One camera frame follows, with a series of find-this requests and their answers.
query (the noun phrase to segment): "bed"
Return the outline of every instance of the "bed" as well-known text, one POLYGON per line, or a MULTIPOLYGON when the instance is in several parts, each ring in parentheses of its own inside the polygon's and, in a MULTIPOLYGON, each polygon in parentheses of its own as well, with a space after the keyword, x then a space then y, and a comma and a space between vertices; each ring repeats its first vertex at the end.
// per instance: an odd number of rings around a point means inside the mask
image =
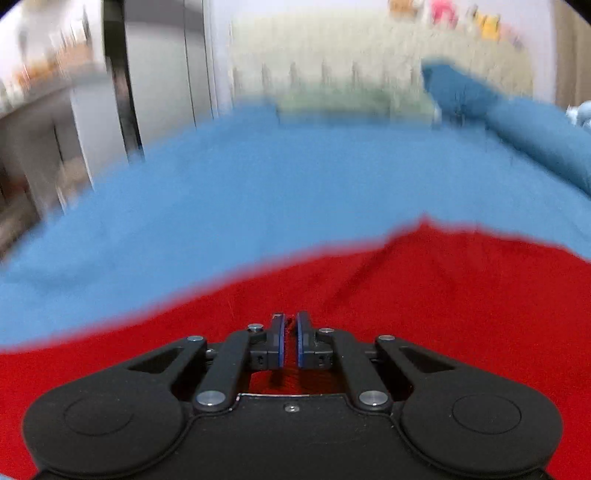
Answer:
POLYGON ((591 151, 591 137, 527 98, 526 50, 467 38, 374 15, 235 23, 234 111, 147 147, 143 161, 33 231, 0 273, 0 345, 18 354, 82 327, 130 325, 265 269, 382 245, 425 217, 556 246, 587 265, 591 198, 580 152, 591 151), (355 48, 336 48, 337 31, 355 48), (455 68, 434 62, 426 76, 427 57, 455 68), (295 83, 345 80, 424 83, 444 119, 285 121, 270 100, 295 83))

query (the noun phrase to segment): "blue cloth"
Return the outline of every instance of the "blue cloth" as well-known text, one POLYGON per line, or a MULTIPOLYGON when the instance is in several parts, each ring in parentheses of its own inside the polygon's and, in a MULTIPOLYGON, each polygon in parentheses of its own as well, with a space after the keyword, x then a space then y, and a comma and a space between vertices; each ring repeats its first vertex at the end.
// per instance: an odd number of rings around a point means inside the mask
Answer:
POLYGON ((145 311, 425 214, 591 258, 591 200, 482 125, 284 125, 244 107, 147 148, 34 230, 0 271, 0 342, 145 311))
POLYGON ((448 63, 423 63, 425 90, 449 117, 483 119, 502 98, 485 82, 459 72, 448 63))
POLYGON ((591 196, 591 135, 554 105, 526 98, 498 102, 486 124, 499 137, 591 196))

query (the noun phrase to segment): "pink toy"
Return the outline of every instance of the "pink toy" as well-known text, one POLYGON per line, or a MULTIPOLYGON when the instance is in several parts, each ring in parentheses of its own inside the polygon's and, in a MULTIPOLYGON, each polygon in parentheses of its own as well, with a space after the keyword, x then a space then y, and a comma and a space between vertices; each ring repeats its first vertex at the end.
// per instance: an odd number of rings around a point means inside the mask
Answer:
POLYGON ((431 0, 433 24, 448 23, 455 28, 457 25, 456 7, 452 0, 431 0))

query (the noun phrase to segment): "yellow toy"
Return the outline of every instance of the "yellow toy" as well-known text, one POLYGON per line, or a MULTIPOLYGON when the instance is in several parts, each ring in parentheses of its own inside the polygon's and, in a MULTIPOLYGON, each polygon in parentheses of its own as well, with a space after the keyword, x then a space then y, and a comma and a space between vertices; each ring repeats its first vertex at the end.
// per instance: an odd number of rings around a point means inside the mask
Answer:
POLYGON ((482 15, 477 7, 472 10, 473 22, 480 30, 480 36, 484 40, 501 40, 501 16, 500 15, 482 15))

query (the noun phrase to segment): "red cloth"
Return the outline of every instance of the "red cloth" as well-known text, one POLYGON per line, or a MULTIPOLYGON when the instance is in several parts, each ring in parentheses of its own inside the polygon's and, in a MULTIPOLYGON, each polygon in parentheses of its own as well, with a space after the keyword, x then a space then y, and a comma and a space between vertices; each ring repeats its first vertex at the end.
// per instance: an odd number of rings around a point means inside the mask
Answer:
MULTIPOLYGON (((43 392, 183 336, 220 341, 249 322, 268 322, 273 312, 306 309, 317 327, 346 329, 364 341, 391 333, 542 391, 564 420, 550 473, 588 478, 591 265, 557 248, 427 225, 365 248, 276 268, 109 332, 0 355, 0 472, 33 475, 20 424, 43 392)), ((334 387, 326 376, 291 367, 256 375, 251 391, 334 387)))

